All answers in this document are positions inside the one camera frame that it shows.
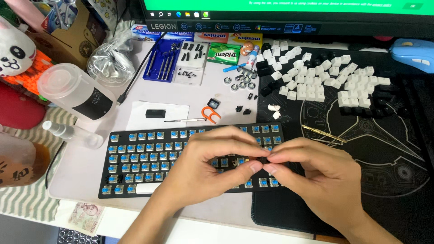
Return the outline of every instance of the white paper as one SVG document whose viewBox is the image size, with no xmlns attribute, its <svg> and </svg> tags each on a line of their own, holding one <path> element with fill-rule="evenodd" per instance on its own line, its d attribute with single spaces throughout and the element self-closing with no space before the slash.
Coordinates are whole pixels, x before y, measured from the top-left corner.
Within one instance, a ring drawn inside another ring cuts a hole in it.
<svg viewBox="0 0 434 244">
<path fill-rule="evenodd" d="M 145 117 L 148 109 L 166 110 L 164 119 L 148 119 Z M 157 102 L 133 102 L 130 119 L 125 130 L 167 129 L 185 127 L 187 122 L 164 122 L 166 120 L 187 119 L 188 105 L 177 105 Z"/>
</svg>

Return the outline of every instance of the black label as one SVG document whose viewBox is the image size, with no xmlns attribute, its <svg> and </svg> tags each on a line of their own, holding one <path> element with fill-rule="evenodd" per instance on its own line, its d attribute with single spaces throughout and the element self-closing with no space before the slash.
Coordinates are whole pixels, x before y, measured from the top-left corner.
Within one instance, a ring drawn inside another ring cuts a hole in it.
<svg viewBox="0 0 434 244">
<path fill-rule="evenodd" d="M 94 88 L 90 97 L 82 104 L 72 109 L 84 116 L 97 120 L 104 116 L 112 107 L 113 101 L 106 97 L 98 89 Z"/>
</svg>

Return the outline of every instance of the plastic container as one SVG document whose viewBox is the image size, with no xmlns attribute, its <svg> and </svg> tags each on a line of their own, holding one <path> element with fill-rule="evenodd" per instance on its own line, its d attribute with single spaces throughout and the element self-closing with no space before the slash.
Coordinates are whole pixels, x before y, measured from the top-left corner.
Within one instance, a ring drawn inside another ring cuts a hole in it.
<svg viewBox="0 0 434 244">
<path fill-rule="evenodd" d="M 42 124 L 42 128 L 62 138 L 67 143 L 85 148 L 97 149 L 104 143 L 102 136 L 75 125 L 57 124 L 51 121 L 45 121 Z"/>
<path fill-rule="evenodd" d="M 104 120 L 115 112 L 115 95 L 70 63 L 47 69 L 38 80 L 38 91 L 86 122 Z"/>
<path fill-rule="evenodd" d="M 45 146 L 2 133 L 0 126 L 0 187 L 32 184 L 49 164 Z"/>
</svg>

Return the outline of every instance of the plastic bag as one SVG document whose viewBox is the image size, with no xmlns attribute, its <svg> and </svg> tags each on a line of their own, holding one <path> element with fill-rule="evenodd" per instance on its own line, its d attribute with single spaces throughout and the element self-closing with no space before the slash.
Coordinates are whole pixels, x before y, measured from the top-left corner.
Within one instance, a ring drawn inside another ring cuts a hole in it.
<svg viewBox="0 0 434 244">
<path fill-rule="evenodd" d="M 119 23 L 114 38 L 108 38 L 87 61 L 89 75 L 102 85 L 122 86 L 133 77 L 135 69 L 128 57 L 133 50 L 129 24 Z"/>
</svg>

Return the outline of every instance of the cardboard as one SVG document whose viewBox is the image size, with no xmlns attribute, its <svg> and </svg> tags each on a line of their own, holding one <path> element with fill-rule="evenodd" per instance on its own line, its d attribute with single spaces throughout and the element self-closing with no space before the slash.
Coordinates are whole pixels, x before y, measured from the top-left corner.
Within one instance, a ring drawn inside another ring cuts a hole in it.
<svg viewBox="0 0 434 244">
<path fill-rule="evenodd" d="M 87 60 L 105 39 L 105 31 L 81 1 L 76 2 L 78 14 L 68 30 L 26 34 L 36 47 L 57 63 L 72 63 L 86 69 Z"/>
</svg>

